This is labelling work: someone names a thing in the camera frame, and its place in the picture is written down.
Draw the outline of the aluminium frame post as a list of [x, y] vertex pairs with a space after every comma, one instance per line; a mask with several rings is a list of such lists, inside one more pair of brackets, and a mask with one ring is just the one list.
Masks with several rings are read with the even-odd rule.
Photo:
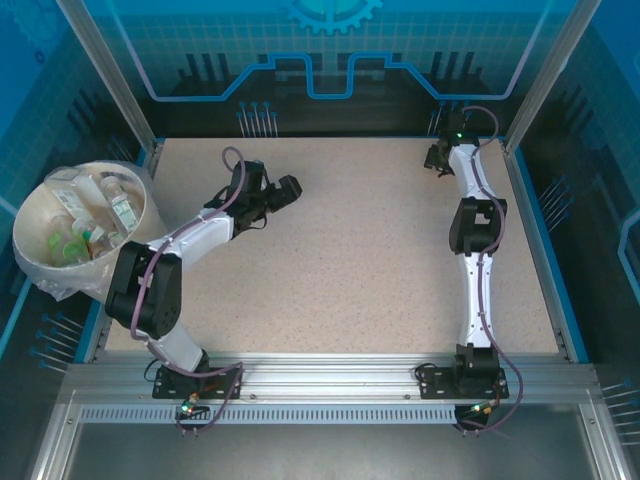
[[156, 136], [83, 0], [55, 1], [141, 148], [154, 153]]
[[513, 156], [558, 77], [590, 24], [602, 0], [576, 0], [504, 138], [504, 152]]

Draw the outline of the grey metal panel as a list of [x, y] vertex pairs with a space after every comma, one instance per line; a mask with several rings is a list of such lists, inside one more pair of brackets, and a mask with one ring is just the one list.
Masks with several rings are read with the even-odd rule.
[[445, 425], [85, 424], [44, 449], [29, 480], [612, 480], [578, 415], [526, 409], [501, 430]]

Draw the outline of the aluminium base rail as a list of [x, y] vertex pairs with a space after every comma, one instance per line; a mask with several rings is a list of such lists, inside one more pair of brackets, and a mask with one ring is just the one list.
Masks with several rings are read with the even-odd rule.
[[[448, 366], [452, 354], [237, 353], [212, 355], [214, 366], [244, 365], [244, 404], [416, 404], [415, 367]], [[510, 395], [525, 405], [589, 404], [603, 400], [595, 368], [558, 354], [514, 355], [506, 373]], [[146, 404], [152, 386], [143, 378], [149, 355], [108, 351], [95, 362], [71, 365], [58, 403]]]

